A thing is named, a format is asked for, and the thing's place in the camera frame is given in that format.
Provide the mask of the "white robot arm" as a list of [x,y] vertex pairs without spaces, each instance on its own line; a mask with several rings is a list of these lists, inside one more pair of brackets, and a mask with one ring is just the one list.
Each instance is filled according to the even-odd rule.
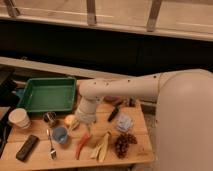
[[75,112],[85,124],[96,120],[105,96],[136,97],[156,104],[155,171],[213,171],[213,73],[189,69],[80,84]]

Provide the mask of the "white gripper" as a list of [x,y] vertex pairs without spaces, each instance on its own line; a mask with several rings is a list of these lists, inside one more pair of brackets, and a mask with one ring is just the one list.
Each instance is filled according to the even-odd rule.
[[[91,123],[96,121],[97,106],[98,106],[98,103],[96,100],[88,100],[88,99],[82,98],[77,107],[77,110],[75,111],[76,118],[80,122],[83,122],[86,124],[87,130],[89,133],[91,133],[91,128],[92,128]],[[78,120],[73,120],[71,122],[69,126],[70,131],[75,130],[80,125],[80,122]]]

